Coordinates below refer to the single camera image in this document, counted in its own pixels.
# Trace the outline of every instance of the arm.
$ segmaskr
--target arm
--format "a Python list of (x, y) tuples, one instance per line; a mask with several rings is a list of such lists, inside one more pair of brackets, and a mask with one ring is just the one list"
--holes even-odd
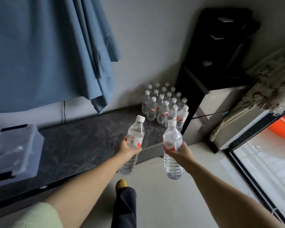
[(193, 177), (220, 228), (285, 227), (261, 204), (198, 164), (185, 142), (178, 152), (167, 150), (166, 153)]
[(123, 139), (114, 157), (75, 177), (44, 202), (56, 209), (64, 228), (80, 227), (118, 169), (140, 151), (129, 148)]

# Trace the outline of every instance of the plastic storage box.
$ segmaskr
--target plastic storage box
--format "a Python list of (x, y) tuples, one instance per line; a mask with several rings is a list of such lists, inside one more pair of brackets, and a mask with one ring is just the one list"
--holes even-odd
[(37, 175), (43, 140), (32, 124), (0, 131), (0, 186)]

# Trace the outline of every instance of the blue curtain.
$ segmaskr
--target blue curtain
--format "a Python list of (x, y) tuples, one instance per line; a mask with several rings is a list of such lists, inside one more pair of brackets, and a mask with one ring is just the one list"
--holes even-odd
[(84, 96), (100, 113), (119, 59), (99, 0), (0, 0), (0, 112)]

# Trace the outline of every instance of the forearm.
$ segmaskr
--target forearm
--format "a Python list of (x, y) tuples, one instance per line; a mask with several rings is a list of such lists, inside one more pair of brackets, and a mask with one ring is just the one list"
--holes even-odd
[(187, 171), (193, 177), (220, 228), (284, 227), (261, 204), (222, 181), (197, 162), (192, 161)]
[(57, 210), (64, 228), (80, 227), (121, 165), (119, 157), (114, 156), (77, 176), (45, 200)]

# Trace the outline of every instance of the foot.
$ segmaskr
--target foot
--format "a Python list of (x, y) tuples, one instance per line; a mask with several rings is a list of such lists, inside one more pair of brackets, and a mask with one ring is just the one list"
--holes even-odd
[(115, 186), (115, 191), (117, 192), (119, 189), (127, 187), (127, 182), (124, 179), (120, 179)]

